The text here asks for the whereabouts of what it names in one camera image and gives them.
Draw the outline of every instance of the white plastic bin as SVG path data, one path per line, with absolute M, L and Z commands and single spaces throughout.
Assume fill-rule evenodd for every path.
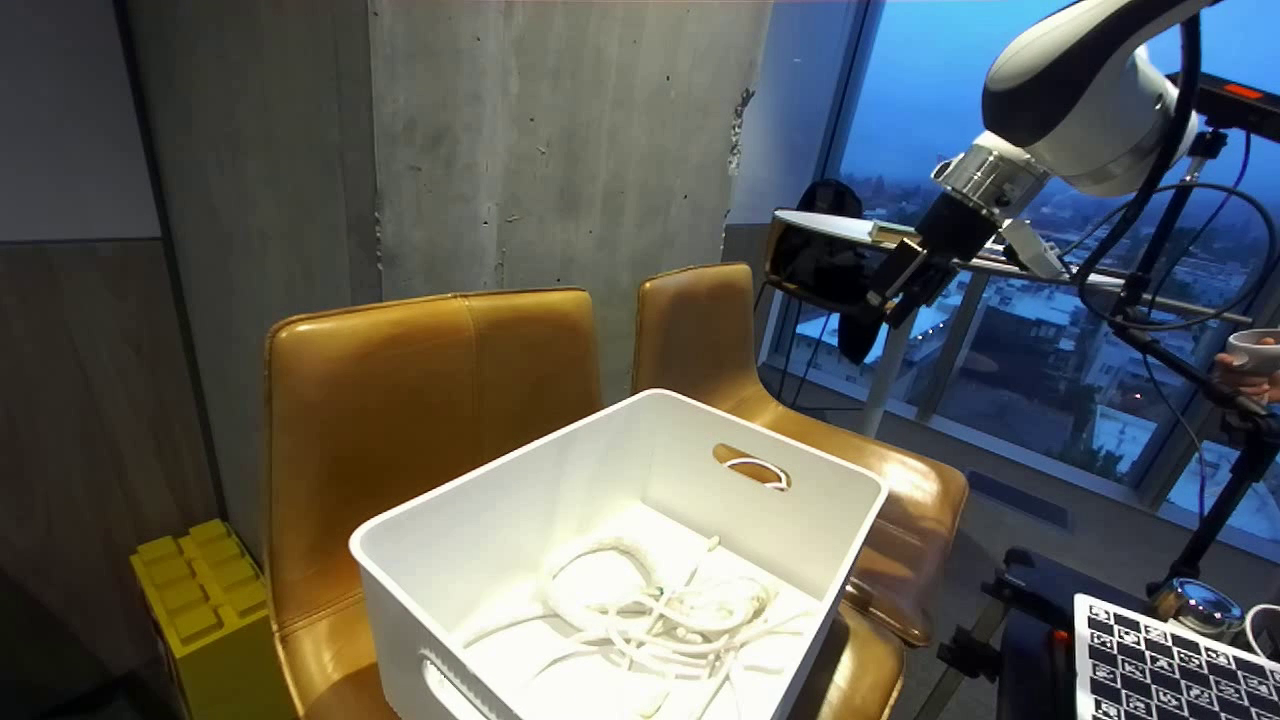
M 629 398 L 357 530 L 384 695 L 400 715 L 785 715 L 880 505 L 855 466 Z

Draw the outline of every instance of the person's hand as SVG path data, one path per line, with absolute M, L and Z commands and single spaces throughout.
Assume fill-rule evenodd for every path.
M 1243 351 L 1214 351 L 1210 356 L 1210 379 L 1228 393 L 1256 401 L 1256 403 L 1280 403 L 1280 383 L 1273 383 L 1273 372 L 1247 368 Z

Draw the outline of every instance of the yellow container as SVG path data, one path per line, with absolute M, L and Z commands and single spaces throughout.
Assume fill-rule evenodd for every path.
M 293 699 L 273 648 L 267 589 L 224 522 L 127 556 L 192 720 L 285 720 Z

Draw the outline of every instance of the window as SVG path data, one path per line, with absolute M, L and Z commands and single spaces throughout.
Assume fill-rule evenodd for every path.
M 858 49 L 863 75 L 846 96 L 845 140 L 825 175 L 846 181 L 874 222 L 911 225 L 936 195 L 928 174 L 962 152 L 980 133 L 980 89 L 996 53 L 1056 14 L 1061 0 L 899 0 L 880 6 L 871 41 Z M 1267 65 L 1267 0 L 1232 0 L 1202 14 L 1202 73 L 1280 89 Z M 1159 69 L 1179 69 L 1176 31 L 1150 41 Z M 1220 310 L 1256 294 L 1267 225 L 1275 212 L 1280 158 L 1267 140 L 1228 138 L 1202 185 L 1182 210 L 1159 275 L 1159 296 Z M 1166 191 L 1150 202 L 1131 238 L 1146 238 Z M 1031 225 L 1081 261 L 1118 202 L 1093 202 L 1048 185 L 1028 210 Z M 1131 267 L 1138 245 L 1118 245 L 1109 267 Z M 1159 310 L 1159 345 L 1208 368 L 1232 323 Z M 1202 518 L 1223 484 L 1232 449 L 1214 438 L 1214 407 L 1173 368 L 1138 356 L 1093 317 L 1076 288 L 1039 282 L 959 275 L 906 330 L 906 351 L 888 383 L 888 407 L 955 428 L 976 445 L 1021 456 L 1051 476 L 1113 489 L 1164 509 L 1182 525 Z M 834 317 L 794 319 L 790 368 L 808 368 L 846 398 L 874 398 L 888 333 L 863 363 L 834 351 Z M 1232 518 L 1238 546 L 1280 540 L 1280 467 L 1250 489 Z

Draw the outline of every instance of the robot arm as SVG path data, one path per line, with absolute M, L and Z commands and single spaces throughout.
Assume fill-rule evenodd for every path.
M 931 303 L 962 261 L 1001 238 L 1016 261 L 1065 282 L 1021 212 L 1048 175 L 1093 195 L 1138 189 L 1173 125 L 1176 89 L 1145 58 L 1145 41 L 1196 18 L 1208 0 L 1081 0 L 1016 35 L 987 73 L 983 128 L 940 165 L 943 189 L 866 282 L 866 303 L 899 323 Z

